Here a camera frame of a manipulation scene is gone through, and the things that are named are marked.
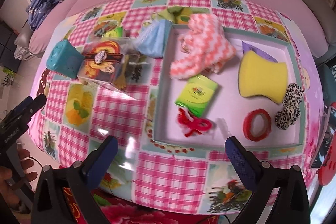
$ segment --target red tape roll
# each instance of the red tape roll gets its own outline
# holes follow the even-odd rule
[[[263,120],[264,120],[264,128],[262,130],[261,135],[258,137],[253,136],[251,132],[251,127],[252,127],[252,122],[256,116],[260,115]],[[244,124],[243,124],[243,131],[244,131],[244,136],[253,142],[259,142],[263,139],[265,139],[271,132],[271,117],[267,113],[266,110],[264,109],[257,109],[255,111],[250,112],[244,119]]]

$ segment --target human hand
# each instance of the human hand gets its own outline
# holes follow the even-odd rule
[[[28,168],[33,167],[34,161],[31,159],[26,159],[30,156],[30,152],[26,149],[19,149],[18,150],[19,158],[21,160],[21,166],[24,171]],[[4,200],[6,201],[7,205],[11,208],[15,208],[20,199],[11,189],[11,187],[7,184],[6,180],[12,177],[12,170],[6,167],[0,166],[0,193],[2,194]],[[37,178],[37,172],[31,172],[26,174],[26,178],[29,182],[35,180]]]

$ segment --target blue face mask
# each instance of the blue face mask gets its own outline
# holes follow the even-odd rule
[[[134,46],[141,54],[162,58],[172,23],[169,20],[154,20],[135,40]]]

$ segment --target screw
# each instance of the screw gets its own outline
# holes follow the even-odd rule
[[[42,170],[43,170],[43,172],[47,172],[49,169],[50,169],[50,165],[45,165],[43,168],[42,168]]]
[[[269,168],[271,166],[271,164],[268,161],[263,161],[261,163],[261,166],[264,167],[264,168]]]
[[[298,166],[298,165],[293,165],[293,168],[294,168],[295,171],[300,171],[301,170],[300,166]]]
[[[75,161],[72,166],[75,167],[75,168],[78,168],[81,165],[82,165],[82,162],[80,160],[78,160],[78,161]]]

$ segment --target red object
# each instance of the red object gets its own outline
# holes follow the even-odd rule
[[[201,135],[202,132],[206,132],[212,128],[212,122],[210,120],[198,118],[182,107],[178,109],[178,112],[178,123],[190,129],[190,131],[185,134],[186,137],[190,137],[194,133]]]
[[[253,119],[257,116],[257,115],[261,115],[263,120],[264,120],[264,129],[263,129],[263,133],[261,135],[259,135],[258,137],[253,136],[252,132],[251,132],[251,126],[252,126],[252,122]],[[243,124],[243,131],[244,131],[244,136],[253,142],[259,142],[263,139],[265,139],[271,132],[271,117],[270,115],[267,113],[266,110],[264,109],[257,109],[255,111],[250,112],[244,119],[244,124]]]
[[[71,192],[70,188],[63,188],[63,194],[65,197],[65,200],[69,206],[70,212],[74,216],[76,222],[78,224],[87,224],[85,221],[82,212],[80,211],[77,202],[75,200],[75,197],[73,196],[73,193]]]
[[[318,179],[322,186],[328,185],[336,174],[336,148],[333,148],[333,144],[334,140],[331,142],[325,162],[318,170]]]
[[[219,216],[172,213],[166,210],[159,211],[145,206],[114,197],[99,189],[91,192],[101,199],[110,203],[107,206],[101,206],[101,210],[110,223],[120,224],[218,224],[221,223]]]

